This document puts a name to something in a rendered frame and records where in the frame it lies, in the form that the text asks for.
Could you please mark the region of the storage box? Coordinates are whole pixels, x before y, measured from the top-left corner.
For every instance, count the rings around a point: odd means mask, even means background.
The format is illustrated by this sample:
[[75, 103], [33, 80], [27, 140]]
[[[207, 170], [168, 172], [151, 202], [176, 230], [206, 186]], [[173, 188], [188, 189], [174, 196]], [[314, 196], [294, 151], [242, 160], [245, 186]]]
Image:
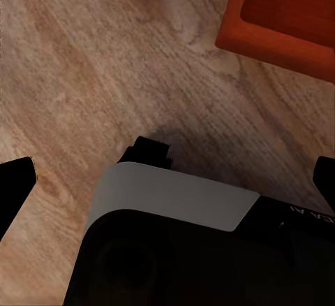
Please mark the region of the storage box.
[[216, 47], [335, 84], [335, 0], [228, 0]]

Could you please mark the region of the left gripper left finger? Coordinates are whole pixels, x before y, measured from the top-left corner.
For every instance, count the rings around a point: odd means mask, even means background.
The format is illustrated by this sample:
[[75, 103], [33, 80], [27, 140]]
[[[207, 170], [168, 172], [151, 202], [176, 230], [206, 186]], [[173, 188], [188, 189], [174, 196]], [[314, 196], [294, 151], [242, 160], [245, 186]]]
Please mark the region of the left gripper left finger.
[[0, 164], [0, 240], [36, 184], [31, 157]]

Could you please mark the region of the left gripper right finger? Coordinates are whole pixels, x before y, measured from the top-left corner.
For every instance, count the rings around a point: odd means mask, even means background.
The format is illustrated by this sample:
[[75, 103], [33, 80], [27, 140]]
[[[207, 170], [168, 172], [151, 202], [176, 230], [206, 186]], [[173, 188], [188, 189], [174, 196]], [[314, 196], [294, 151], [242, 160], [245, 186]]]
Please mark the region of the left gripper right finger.
[[335, 159], [319, 156], [315, 164], [313, 182], [335, 212]]

